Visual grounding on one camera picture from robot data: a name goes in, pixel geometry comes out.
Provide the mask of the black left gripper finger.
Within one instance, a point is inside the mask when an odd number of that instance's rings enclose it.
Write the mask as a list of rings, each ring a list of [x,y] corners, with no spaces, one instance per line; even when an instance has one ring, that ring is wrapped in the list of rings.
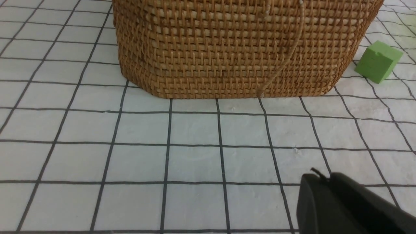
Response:
[[[301,177],[296,218],[301,234],[414,234],[416,219],[340,172]]]

